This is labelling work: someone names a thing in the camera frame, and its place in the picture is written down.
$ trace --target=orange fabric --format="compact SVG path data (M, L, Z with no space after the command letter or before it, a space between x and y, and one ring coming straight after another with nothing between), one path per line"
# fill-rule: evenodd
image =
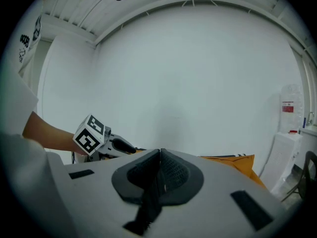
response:
M257 174L252 170L253 161L254 161L254 155L250 156L240 156L240 157L209 157L209 156L202 156L202 158L211 160L211 161L217 161L226 165L229 165L247 177L249 177L251 180L255 181L257 184L265 188L265 185L260 180L260 178L257 176Z

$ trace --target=red label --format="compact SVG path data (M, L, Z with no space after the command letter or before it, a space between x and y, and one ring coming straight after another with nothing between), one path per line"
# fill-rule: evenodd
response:
M288 112L288 113L293 113L294 112L294 107L293 106L283 106L282 107L283 112Z

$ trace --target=white backdrop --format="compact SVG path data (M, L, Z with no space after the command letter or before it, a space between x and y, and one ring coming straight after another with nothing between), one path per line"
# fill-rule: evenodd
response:
M67 59L52 56L56 63L46 76L48 122L74 132L79 117L92 112L137 147L255 154L257 174L277 132L279 92L285 84L301 84L278 28L232 8L153 13L103 42L96 66L89 66L90 51L88 59L79 45L67 48L71 55L58 48Z

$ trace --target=white ceiling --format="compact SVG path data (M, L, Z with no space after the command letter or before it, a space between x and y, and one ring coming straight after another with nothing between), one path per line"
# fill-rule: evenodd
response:
M185 1L186 6L207 1L210 5L224 3L242 6L246 12L257 12L290 33L317 61L317 46L300 16L285 0L44 0L42 38L52 40L60 32L71 32L92 43L103 38L140 14L167 4Z

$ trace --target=white plastic bottle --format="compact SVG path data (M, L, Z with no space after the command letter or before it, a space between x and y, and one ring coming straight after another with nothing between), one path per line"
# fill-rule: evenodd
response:
M299 131L303 125L304 102L302 88L297 84L285 85L281 91L280 132Z

